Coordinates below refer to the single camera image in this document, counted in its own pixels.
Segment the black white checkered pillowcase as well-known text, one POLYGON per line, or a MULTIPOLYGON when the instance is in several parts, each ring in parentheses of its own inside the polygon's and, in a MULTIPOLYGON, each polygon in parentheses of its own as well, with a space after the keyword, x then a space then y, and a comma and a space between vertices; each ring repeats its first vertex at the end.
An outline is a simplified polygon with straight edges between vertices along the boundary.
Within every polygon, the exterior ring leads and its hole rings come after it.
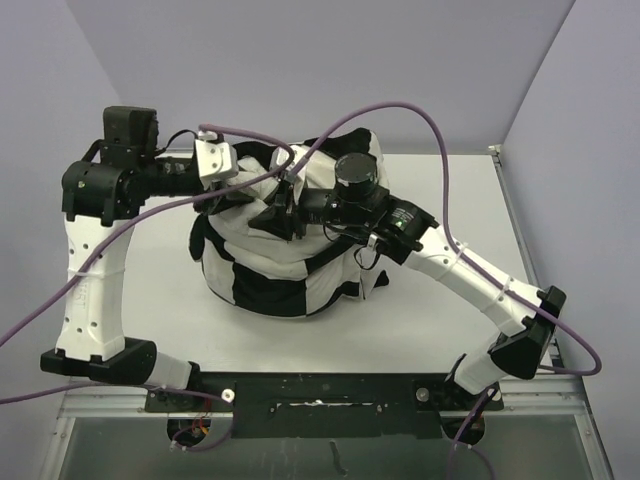
MULTIPOLYGON (((257 141, 233 146, 239 160, 276 149, 257 141)), ((327 139, 319 150, 340 157, 370 154, 376 159, 381 185, 389 186, 373 131, 357 128, 327 139)), ((262 231, 242 233, 217 213, 199 213, 189 237, 190 256, 199 263, 213 294, 252 313, 280 318, 312 316, 341 297, 366 299, 372 290, 387 286, 387 272, 379 267, 365 270, 356 261, 356 252, 357 246, 346 240, 327 239, 322 226, 310 225, 303 239, 287 242, 262 231)))

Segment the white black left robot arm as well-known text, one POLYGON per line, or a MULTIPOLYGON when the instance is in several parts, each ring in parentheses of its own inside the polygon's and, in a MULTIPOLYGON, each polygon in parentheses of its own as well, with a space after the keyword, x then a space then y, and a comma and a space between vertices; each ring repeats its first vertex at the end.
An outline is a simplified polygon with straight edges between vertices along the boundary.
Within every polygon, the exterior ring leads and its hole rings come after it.
POLYGON ((150 340, 125 335, 122 300, 126 258, 142 207, 151 197, 203 193, 204 164, 182 173, 160 161, 157 113, 151 108, 110 106, 104 135, 62 177, 62 211, 68 240, 64 321, 56 345, 40 357, 46 373, 111 385, 168 389, 180 410, 200 405, 199 366, 161 353, 150 340))

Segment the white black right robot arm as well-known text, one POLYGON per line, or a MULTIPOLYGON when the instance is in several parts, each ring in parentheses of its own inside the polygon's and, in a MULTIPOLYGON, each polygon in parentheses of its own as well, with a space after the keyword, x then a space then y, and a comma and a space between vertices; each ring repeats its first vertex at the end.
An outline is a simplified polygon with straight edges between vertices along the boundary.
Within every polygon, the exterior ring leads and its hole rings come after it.
POLYGON ((431 214, 392 195, 381 174, 372 155, 354 153, 337 160, 332 188, 296 188, 287 175, 249 225, 286 241, 303 237, 309 225, 332 230, 431 277, 491 320, 497 338, 462 355, 449 374, 445 395, 452 406, 469 408, 481 391, 506 376, 533 378, 555 332, 552 320, 566 301, 564 292, 516 280, 448 239, 431 214))

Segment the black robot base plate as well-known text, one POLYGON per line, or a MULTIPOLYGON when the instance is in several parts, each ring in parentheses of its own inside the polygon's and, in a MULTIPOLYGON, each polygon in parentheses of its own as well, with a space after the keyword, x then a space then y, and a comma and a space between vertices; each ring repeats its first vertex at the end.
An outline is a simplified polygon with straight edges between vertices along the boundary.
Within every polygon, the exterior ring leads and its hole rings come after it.
POLYGON ((441 435, 476 403, 444 373, 205 373, 192 394, 152 392, 148 413, 231 414, 234 439, 361 439, 441 435))

